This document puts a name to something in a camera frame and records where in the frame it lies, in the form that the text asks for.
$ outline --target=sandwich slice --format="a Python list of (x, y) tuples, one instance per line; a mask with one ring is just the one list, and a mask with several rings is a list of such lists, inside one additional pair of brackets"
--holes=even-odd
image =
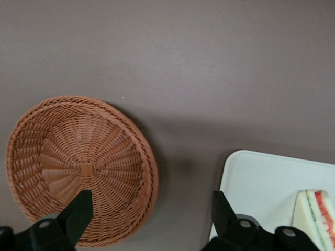
[(335, 250), (335, 210), (326, 191), (299, 191), (292, 226), (304, 231), (321, 251)]

